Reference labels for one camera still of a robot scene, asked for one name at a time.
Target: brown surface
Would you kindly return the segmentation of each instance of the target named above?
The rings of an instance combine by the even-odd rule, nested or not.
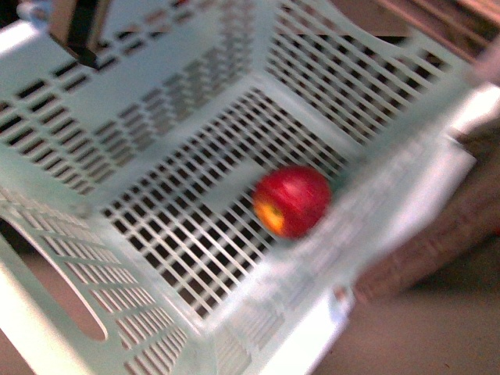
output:
[[[313,375],[500,373],[498,294],[408,293],[359,306]]]

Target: basket handle hole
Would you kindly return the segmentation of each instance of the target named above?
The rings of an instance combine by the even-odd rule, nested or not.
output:
[[[1,217],[0,235],[4,237],[82,333],[93,340],[104,341],[106,335],[101,324],[93,317],[77,293],[37,249],[16,228]]]

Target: laundry basket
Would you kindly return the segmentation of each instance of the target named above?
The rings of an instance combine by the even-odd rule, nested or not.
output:
[[[412,195],[463,162],[435,157],[453,147],[467,69],[418,32],[381,41],[327,0],[116,0],[97,69],[29,23],[4,28],[0,217],[104,339],[1,238],[0,327],[37,373],[310,370],[345,324],[350,283],[405,232],[406,203],[417,217],[452,189],[443,177],[438,200]],[[299,241],[252,211],[254,183],[289,164],[334,192]]]

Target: apple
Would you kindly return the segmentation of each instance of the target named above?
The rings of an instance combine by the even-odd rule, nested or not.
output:
[[[300,238],[327,211],[328,181],[310,166],[285,166],[255,186],[253,208],[264,227],[284,238]]]

